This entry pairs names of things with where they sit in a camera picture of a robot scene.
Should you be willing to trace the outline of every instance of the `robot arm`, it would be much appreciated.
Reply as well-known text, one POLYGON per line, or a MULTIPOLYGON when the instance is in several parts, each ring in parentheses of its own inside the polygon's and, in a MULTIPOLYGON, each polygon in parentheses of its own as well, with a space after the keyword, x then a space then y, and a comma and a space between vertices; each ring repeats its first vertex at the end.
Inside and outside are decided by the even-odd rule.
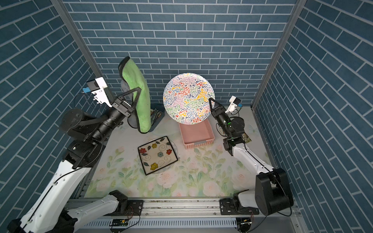
POLYGON ((229 117, 227 112, 233 112, 240 104, 240 100, 234 96, 229 100, 231 103, 225 110, 220 103, 213 98, 209 99, 212 116, 223 129, 226 138, 223 145, 226 151, 237 158, 250 171, 256 175, 255 194, 253 191, 245 191, 238 194, 242 207, 258 207, 266 216, 291 207, 294 204, 289 181, 282 168, 275 169, 265 163, 246 146, 248 139, 244 131, 245 123, 240 117, 229 117))
MULTIPOLYGON (((103 82, 103 78, 98 78, 87 83, 99 103, 108 103, 103 82)), ((109 109, 99 118, 78 108, 65 113, 59 129, 75 140, 68 146, 56 173, 36 203, 22 218, 12 220, 8 225, 10 232, 72 233, 100 216, 124 212, 127 197, 119 191, 112 191, 79 209, 65 211, 63 208, 83 177, 99 161, 105 148, 104 140, 135 110, 140 93, 139 87, 123 93, 108 104, 109 109), (135 91, 138 94, 130 105, 125 96, 135 91)))

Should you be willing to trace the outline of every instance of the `round plate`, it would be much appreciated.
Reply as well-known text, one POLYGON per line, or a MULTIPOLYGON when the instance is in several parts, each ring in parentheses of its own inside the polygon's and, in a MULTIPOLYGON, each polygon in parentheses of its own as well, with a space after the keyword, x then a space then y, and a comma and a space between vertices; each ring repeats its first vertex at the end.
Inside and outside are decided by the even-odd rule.
POLYGON ((193 125, 210 115, 209 98, 215 98, 211 84, 195 73, 183 73, 171 79, 163 92, 166 112, 175 121, 193 125))

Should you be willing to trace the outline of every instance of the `ventilation grille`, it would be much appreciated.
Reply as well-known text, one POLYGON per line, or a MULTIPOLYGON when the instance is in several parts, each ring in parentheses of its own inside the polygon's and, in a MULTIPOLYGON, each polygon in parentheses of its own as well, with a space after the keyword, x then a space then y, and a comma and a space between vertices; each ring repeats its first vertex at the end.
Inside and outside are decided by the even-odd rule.
MULTIPOLYGON (((109 228, 112 219, 98 218, 86 224, 84 229, 104 229, 109 228)), ((128 226, 136 224, 138 218, 129 221, 128 226)), ((149 218, 141 219, 132 228, 196 228, 196 227, 237 227, 236 219, 224 218, 149 218)))

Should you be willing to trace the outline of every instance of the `metal pole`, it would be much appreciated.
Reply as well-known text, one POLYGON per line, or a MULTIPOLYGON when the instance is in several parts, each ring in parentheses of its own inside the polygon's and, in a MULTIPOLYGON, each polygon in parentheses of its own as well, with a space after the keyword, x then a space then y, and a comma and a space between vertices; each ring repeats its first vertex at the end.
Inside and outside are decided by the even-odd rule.
POLYGON ((60 15, 62 21, 64 22, 65 26, 69 30, 72 38, 74 39, 75 43, 78 45, 80 51, 82 52, 83 56, 87 60, 89 66, 91 67, 93 73, 97 78, 102 77, 102 73, 94 60, 91 52, 89 51, 87 45, 85 44, 81 34, 77 26, 75 25, 71 15, 69 14, 65 4, 62 0, 51 0, 54 8, 56 9, 57 13, 60 15))

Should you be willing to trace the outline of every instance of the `metal frame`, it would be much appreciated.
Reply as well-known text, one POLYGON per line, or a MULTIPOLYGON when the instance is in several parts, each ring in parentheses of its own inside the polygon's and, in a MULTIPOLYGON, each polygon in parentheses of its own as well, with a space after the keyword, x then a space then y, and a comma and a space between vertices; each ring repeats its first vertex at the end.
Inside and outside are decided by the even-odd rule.
MULTIPOLYGON (((219 200, 221 198, 142 198, 144 204, 140 223, 133 228, 221 228, 236 227, 236 217, 249 217, 249 215, 221 215, 219 200)), ((78 208, 89 204, 99 198, 70 199, 66 208, 78 208)), ((282 211, 289 214, 290 209, 282 211)), ((307 233, 304 231, 305 224, 296 205, 292 207, 292 221, 296 233, 307 233)), ((127 216, 103 216, 85 225, 83 229, 107 229, 115 218, 127 218, 127 216)), ((283 218, 275 213, 268 218, 283 218)), ((129 222, 128 226, 134 225, 138 218, 129 222)))
POLYGON ((290 15, 290 18, 289 18, 289 21, 288 23, 286 24, 285 26, 285 29, 282 33, 282 36, 281 36, 281 39, 277 45, 277 48, 275 50, 275 52, 273 53, 273 57, 272 57, 272 60, 271 62, 269 63, 269 66, 268 66, 268 69, 263 77, 263 81, 261 82, 260 86, 259 86, 259 89, 255 95, 255 98, 254 98, 254 101, 253 101, 253 104, 251 105, 251 109, 255 110, 256 106, 258 105, 259 103, 259 99, 261 97, 261 95, 263 94, 264 92, 264 89, 266 88, 267 86, 267 83, 276 67, 276 64, 280 58, 280 55, 283 51, 283 49, 285 48, 285 45, 286 45, 286 42, 288 41, 289 37, 290 37, 290 34, 291 32, 293 31, 293 28, 295 26, 295 23, 297 22, 298 18, 299 18, 299 15, 300 13, 302 12, 303 10, 303 7, 304 7, 304 4, 307 0, 297 0, 293 10, 292 10, 292 13, 290 15))
POLYGON ((57 13, 60 15, 62 21, 66 25, 67 29, 69 30, 72 38, 78 45, 80 51, 82 52, 83 56, 87 60, 89 66, 91 67, 93 73, 96 77, 102 77, 102 72, 98 67, 96 61, 94 60, 91 52, 89 51, 87 45, 85 44, 82 35, 80 34, 78 27, 75 25, 71 15, 69 14, 65 4, 62 0, 51 0, 54 8, 56 9, 57 13))

